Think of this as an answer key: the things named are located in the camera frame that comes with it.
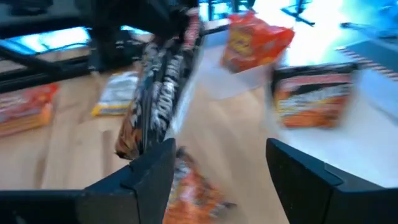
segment floor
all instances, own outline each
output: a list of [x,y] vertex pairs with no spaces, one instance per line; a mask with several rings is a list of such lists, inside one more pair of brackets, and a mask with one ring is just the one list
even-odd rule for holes
[[[321,2],[314,1],[305,13],[316,27],[294,26],[297,35],[288,51],[288,64],[328,61],[333,47],[365,38],[339,29],[339,22],[366,22],[365,17],[376,12],[360,0]],[[278,10],[288,4],[257,0],[254,8],[268,23],[290,27],[292,18]],[[207,47],[225,40],[225,32],[213,34]],[[127,164],[113,154],[121,118],[90,116],[100,94],[93,77],[61,85],[50,126],[0,139],[0,189],[78,189]],[[187,147],[203,173],[238,204],[220,223],[288,223],[267,170],[263,96],[258,88],[214,100],[199,83],[178,136],[178,143]]]

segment orange noodle package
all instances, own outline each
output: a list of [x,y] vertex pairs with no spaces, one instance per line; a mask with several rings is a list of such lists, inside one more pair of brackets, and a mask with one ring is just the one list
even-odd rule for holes
[[271,94],[287,128],[333,128],[353,91],[356,63],[285,67],[272,72]]
[[234,73],[273,62],[294,37],[292,29],[270,26],[252,11],[229,19],[229,38],[221,64]]
[[195,161],[180,148],[173,186],[163,224],[210,224],[221,211],[234,206],[224,200],[200,173]]
[[0,136],[49,124],[58,84],[48,84],[0,95]]

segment black cable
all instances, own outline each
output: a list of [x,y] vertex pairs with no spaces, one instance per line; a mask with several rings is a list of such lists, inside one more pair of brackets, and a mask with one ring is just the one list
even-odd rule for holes
[[43,34],[39,35],[39,44],[43,46],[46,50],[50,50],[50,47],[43,41]]
[[80,45],[80,46],[88,46],[88,43],[67,44],[67,45],[64,45],[64,46],[61,46],[61,47],[55,47],[55,48],[48,49],[46,51],[41,52],[40,54],[46,54],[46,53],[54,52],[54,51],[57,51],[57,50],[63,50],[63,49],[67,49],[69,47],[78,46],[78,45]]

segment white table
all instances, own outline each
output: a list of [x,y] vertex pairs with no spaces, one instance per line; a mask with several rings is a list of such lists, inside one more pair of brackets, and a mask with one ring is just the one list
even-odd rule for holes
[[269,103],[268,85],[265,93],[268,137],[382,187],[398,187],[398,125],[375,107],[377,100],[378,106],[397,109],[398,84],[363,71],[341,125],[335,129],[283,128]]

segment snack package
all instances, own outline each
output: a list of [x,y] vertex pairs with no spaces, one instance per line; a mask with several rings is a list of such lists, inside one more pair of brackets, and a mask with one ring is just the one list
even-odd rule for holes
[[144,48],[142,78],[115,145],[116,154],[121,158],[135,159],[151,145],[164,140],[180,94],[196,64],[201,43],[198,39],[203,38],[199,17],[189,17],[186,30],[189,34],[182,35],[183,41],[176,37],[160,44],[155,37]]
[[355,63],[285,67],[271,75],[273,105],[287,128],[332,128],[353,89]]
[[231,206],[233,204],[225,201],[221,192],[199,173],[195,161],[180,148],[163,224],[210,224],[220,211]]
[[252,11],[229,19],[229,38],[221,64],[233,73],[273,62],[294,37],[292,29],[270,26]]
[[58,84],[48,84],[0,95],[0,136],[49,124]]
[[93,116],[126,114],[137,83],[137,72],[115,73],[110,76],[91,114]]

